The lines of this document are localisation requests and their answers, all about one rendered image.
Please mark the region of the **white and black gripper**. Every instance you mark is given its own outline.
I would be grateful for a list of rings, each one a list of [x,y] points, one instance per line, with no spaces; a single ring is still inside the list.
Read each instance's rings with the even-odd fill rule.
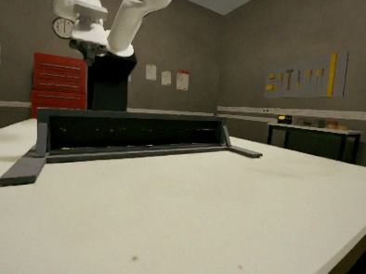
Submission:
[[[82,53],[86,66],[92,67],[92,62],[95,62],[95,56],[108,54],[108,49],[106,47],[106,34],[102,26],[97,21],[94,23],[88,19],[82,18],[73,24],[69,47],[73,51]]]

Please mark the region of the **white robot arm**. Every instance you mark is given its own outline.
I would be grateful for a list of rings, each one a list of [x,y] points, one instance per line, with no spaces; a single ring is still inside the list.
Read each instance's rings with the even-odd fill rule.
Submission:
[[[167,7],[170,1],[124,0],[111,30],[105,31],[108,51],[122,58],[130,57],[133,54],[133,47],[129,43],[132,42],[142,21],[151,12]],[[51,6],[56,15],[67,20],[89,18],[89,21],[92,20],[94,23],[97,21],[102,26],[102,20],[107,18],[107,8],[101,7],[99,0],[51,0]]]

